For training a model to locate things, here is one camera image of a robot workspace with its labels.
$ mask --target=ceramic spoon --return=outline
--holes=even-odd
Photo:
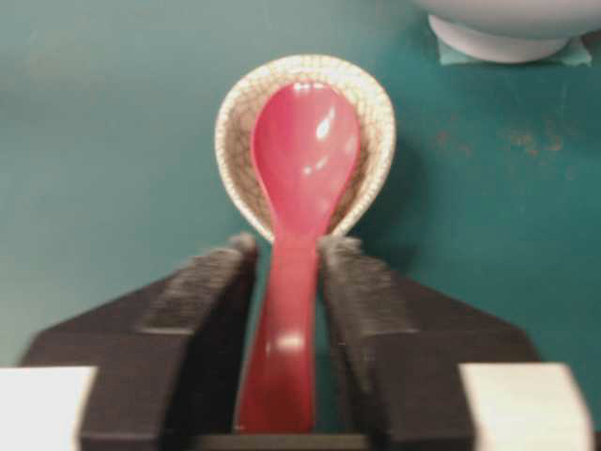
[[[308,432],[315,422],[316,242],[359,154],[353,106],[321,83],[277,91],[254,125],[254,171],[270,205],[270,278],[239,392],[236,431]]]

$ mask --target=table surface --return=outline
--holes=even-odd
[[[378,78],[397,114],[392,172],[352,234],[522,326],[572,366],[601,426],[601,39],[591,67],[442,67],[424,13],[398,0],[2,6],[0,365],[40,328],[250,229],[217,172],[219,104],[266,61],[332,54]],[[327,410],[323,324],[319,308]]]

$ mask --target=spoon handle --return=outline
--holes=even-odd
[[[316,241],[278,240],[239,394],[236,430],[303,433],[315,423]]]

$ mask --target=white block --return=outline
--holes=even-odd
[[[94,366],[0,368],[0,449],[79,451]]]
[[[476,451],[593,451],[594,428],[567,365],[462,364]]]

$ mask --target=white bowl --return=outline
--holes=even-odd
[[[364,70],[338,58],[308,54],[271,61],[245,75],[229,91],[217,115],[215,152],[227,193],[269,241],[273,241],[270,210],[251,163],[251,131],[271,94],[290,83],[309,80],[342,93],[355,106],[361,126],[359,161],[331,218],[329,233],[345,235],[355,225],[378,195],[393,161],[393,105]]]
[[[601,28],[601,0],[413,0],[437,36],[471,56],[521,63]]]

